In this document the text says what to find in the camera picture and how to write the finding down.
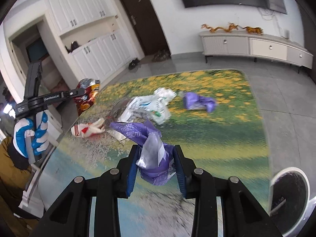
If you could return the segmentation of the left blue white gloved hand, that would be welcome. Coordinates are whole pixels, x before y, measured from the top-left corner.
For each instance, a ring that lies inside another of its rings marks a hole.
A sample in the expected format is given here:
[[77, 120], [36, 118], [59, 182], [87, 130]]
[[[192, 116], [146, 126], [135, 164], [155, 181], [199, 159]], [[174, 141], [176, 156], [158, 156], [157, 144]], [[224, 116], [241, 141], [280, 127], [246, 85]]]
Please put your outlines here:
[[32, 147], [33, 154], [39, 156], [49, 146], [47, 129], [48, 116], [45, 112], [36, 114], [36, 125], [30, 118], [20, 119], [14, 126], [14, 148], [23, 157], [28, 158], [27, 150]]

